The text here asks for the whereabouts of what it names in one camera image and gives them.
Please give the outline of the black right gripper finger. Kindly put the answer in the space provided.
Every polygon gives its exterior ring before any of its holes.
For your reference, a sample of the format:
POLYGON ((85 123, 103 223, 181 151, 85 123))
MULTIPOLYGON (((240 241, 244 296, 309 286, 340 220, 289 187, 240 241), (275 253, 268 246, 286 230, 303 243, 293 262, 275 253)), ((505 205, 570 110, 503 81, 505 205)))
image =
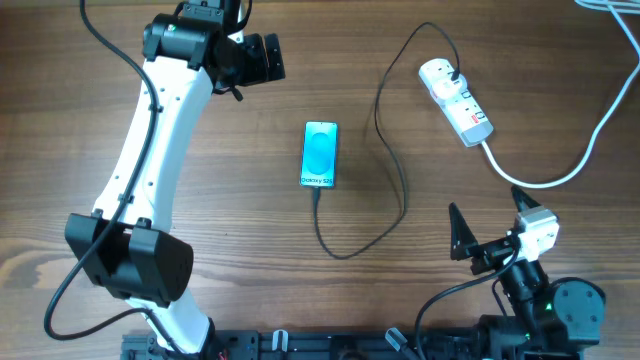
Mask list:
POLYGON ((541 204, 531 198, 526 192, 524 192, 519 186, 513 185, 511 187, 511 194, 514 200, 515 206, 519 212, 523 212, 529 209, 540 207, 541 204))
POLYGON ((455 203, 449 204, 451 225, 450 258, 460 261, 477 255, 479 244, 455 203))

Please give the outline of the Galaxy smartphone teal screen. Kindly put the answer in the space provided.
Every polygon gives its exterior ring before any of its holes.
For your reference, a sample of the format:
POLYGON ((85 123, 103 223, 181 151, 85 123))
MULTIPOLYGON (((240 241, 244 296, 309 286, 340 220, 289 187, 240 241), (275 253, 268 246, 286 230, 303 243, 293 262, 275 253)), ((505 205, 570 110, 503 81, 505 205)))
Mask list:
POLYGON ((333 188, 336 177, 338 125, 309 121, 304 141, 299 184, 303 187, 333 188))

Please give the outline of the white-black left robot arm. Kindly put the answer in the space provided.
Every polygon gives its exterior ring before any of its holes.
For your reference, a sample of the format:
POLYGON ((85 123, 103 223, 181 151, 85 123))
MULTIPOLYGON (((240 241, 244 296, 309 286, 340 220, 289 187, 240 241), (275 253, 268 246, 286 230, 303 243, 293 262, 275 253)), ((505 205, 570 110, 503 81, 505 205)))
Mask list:
POLYGON ((154 330, 166 359, 229 353, 188 283, 194 252, 170 233, 177 182, 210 98, 285 76, 276 35, 246 34, 251 4, 183 1, 143 33, 142 85, 116 167, 89 215, 68 218, 75 273, 125 301, 154 330))

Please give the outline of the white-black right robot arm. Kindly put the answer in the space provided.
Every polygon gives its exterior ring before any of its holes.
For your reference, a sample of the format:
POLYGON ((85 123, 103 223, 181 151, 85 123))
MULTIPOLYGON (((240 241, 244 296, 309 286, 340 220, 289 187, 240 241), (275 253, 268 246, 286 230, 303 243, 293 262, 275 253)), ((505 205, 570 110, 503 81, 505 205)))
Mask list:
POLYGON ((449 205, 453 260, 471 261, 474 275, 491 273, 502 285, 512 316, 483 315, 467 344, 456 348, 477 359, 581 359, 600 342, 606 295, 577 277, 550 281, 539 258, 554 247, 559 218, 522 189, 511 188, 514 226, 480 244, 455 204, 449 205))

